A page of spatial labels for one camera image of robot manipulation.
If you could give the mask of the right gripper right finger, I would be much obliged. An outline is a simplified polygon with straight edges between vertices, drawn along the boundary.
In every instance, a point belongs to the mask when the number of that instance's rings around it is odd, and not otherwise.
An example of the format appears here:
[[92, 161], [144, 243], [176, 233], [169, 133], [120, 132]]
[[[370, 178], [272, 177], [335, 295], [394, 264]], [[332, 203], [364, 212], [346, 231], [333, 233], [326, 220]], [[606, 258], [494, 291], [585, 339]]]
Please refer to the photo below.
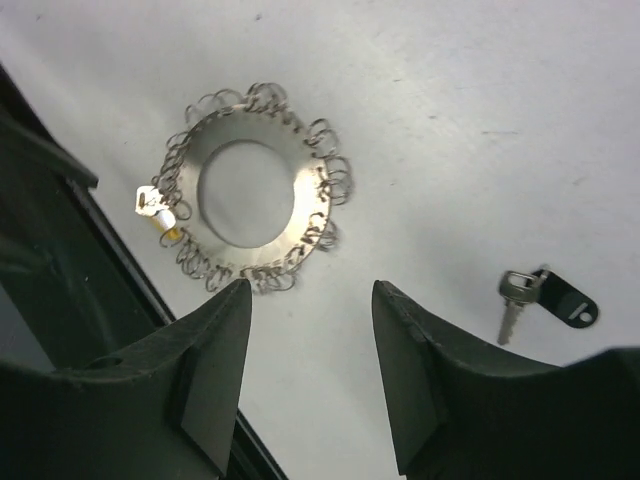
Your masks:
[[396, 464], [409, 479], [635, 479], [639, 352], [563, 367], [490, 344], [387, 281], [372, 321]]

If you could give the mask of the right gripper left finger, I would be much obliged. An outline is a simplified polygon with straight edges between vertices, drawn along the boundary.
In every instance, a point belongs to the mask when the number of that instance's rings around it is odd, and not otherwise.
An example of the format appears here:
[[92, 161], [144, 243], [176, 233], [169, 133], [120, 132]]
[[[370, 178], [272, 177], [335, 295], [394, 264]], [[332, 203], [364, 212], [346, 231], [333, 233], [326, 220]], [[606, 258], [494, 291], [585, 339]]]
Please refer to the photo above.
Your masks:
[[81, 369], [1, 365], [5, 479], [221, 479], [251, 327], [237, 280]]

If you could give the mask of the black tag key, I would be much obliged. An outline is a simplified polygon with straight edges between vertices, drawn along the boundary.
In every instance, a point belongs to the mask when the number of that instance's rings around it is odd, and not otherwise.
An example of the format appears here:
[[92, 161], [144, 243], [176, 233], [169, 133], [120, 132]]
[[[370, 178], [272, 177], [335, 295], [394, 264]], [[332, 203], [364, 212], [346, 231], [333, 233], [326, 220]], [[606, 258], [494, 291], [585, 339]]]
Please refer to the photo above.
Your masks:
[[504, 312], [497, 343], [507, 345], [523, 310], [538, 305], [573, 329], [592, 327], [600, 317], [597, 303], [568, 281], [541, 265], [530, 273], [506, 270], [498, 283]]

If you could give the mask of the yellow tag key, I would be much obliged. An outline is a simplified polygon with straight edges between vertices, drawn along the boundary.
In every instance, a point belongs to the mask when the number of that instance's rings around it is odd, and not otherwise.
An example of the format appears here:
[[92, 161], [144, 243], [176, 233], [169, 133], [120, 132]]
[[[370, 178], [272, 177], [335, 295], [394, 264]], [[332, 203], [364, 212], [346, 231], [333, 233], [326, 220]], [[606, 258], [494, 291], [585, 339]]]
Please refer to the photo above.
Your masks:
[[136, 190], [135, 213], [147, 218], [161, 233], [162, 245], [177, 244], [183, 234], [177, 227], [176, 215], [163, 200], [163, 195], [152, 185]]

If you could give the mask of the white disc wire keyring holder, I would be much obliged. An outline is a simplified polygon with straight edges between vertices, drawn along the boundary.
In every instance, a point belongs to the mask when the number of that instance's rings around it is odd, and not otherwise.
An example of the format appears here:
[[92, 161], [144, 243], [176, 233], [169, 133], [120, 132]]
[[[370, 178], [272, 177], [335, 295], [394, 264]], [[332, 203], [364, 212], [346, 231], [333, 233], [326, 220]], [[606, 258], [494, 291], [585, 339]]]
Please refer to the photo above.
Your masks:
[[338, 244], [332, 211], [354, 190], [337, 131], [302, 120], [274, 82], [207, 94], [184, 121], [149, 184], [183, 234], [161, 246], [209, 293], [237, 279], [258, 294], [292, 289], [311, 254]]

